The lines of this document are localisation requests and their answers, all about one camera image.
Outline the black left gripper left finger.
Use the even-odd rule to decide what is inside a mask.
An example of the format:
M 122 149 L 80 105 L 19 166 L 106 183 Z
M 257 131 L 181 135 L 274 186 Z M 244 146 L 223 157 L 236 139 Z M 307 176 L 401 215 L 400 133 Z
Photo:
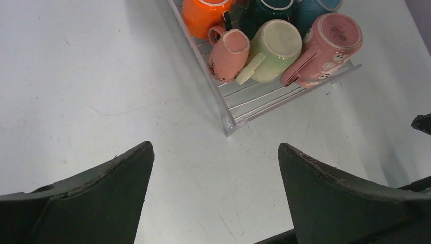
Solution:
M 149 141 L 32 192 L 1 196 L 1 243 L 133 243 L 155 154 Z

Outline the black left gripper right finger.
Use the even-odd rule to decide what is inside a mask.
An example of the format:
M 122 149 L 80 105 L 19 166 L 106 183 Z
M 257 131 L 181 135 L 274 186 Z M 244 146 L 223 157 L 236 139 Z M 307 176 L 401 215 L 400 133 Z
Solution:
M 282 143 L 278 162 L 299 243 L 430 243 L 430 195 L 380 185 Z

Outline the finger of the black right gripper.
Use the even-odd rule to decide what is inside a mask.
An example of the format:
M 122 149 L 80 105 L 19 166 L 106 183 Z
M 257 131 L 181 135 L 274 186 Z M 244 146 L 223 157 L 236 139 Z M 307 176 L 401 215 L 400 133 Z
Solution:
M 411 123 L 411 127 L 431 135 L 431 114 L 416 116 Z

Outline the pink patterned mug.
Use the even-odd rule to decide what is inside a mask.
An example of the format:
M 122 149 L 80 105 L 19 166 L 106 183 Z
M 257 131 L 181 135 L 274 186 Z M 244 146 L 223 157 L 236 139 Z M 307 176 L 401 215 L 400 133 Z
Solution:
M 292 83 L 312 88 L 328 79 L 362 47 L 363 34 L 349 16 L 319 16 L 303 38 L 300 57 L 281 75 L 284 87 Z

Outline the light blue mug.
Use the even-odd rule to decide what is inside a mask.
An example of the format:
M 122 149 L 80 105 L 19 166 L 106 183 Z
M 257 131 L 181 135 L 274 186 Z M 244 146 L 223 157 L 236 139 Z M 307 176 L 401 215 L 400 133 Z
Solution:
M 303 38 L 315 20 L 327 13 L 336 13 L 343 0 L 302 0 L 297 1 L 293 10 L 293 24 Z

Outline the light green mug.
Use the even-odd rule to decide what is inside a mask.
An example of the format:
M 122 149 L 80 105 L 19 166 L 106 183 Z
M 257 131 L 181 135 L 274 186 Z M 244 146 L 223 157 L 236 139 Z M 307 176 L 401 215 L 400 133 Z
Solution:
M 301 35 L 291 23 L 280 19 L 264 23 L 250 42 L 248 59 L 236 83 L 242 85 L 249 79 L 273 82 L 299 58 L 302 46 Z

